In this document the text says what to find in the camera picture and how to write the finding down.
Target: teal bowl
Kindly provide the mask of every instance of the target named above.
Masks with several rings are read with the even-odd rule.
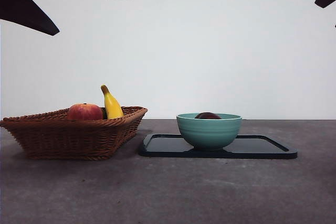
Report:
[[[222,119],[196,119],[198,113],[176,116],[182,137],[195,148],[216,151],[229,145],[238,135],[242,117],[218,114]]]

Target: red apple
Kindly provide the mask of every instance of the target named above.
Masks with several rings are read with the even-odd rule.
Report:
[[[195,118],[197,119],[222,119],[219,115],[212,112],[202,112],[198,114]]]
[[[69,120],[101,120],[103,111],[100,107],[90,103],[77,103],[69,108],[67,119]]]

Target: tray rim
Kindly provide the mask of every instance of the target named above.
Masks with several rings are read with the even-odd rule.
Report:
[[[150,141],[157,137],[167,137],[167,138],[182,138],[180,134],[170,134],[170,133],[151,133],[148,134],[143,142],[140,144],[138,149],[138,154],[140,156],[146,157],[182,157],[182,158],[238,158],[238,159],[293,159],[298,157],[298,150],[290,147],[289,145],[283,143],[279,140],[274,140],[274,138],[267,137],[265,135],[237,135],[236,138],[258,138],[263,139],[270,144],[275,145],[276,147],[282,149],[283,153],[232,153],[227,152],[226,157],[222,157],[223,152],[202,152],[197,153],[202,154],[201,157],[193,157],[192,155],[185,155],[186,152],[149,152],[146,150],[146,147]]]

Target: yellow banana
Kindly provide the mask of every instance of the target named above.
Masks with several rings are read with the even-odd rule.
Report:
[[[124,115],[118,101],[111,95],[110,91],[105,85],[102,85],[101,91],[104,94],[104,104],[107,119],[120,118]]]

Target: black tray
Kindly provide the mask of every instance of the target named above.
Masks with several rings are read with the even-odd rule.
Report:
[[[147,157],[269,158],[290,159],[298,151],[262,135],[238,135],[220,151],[200,151],[181,135],[150,134],[139,147],[139,155]]]

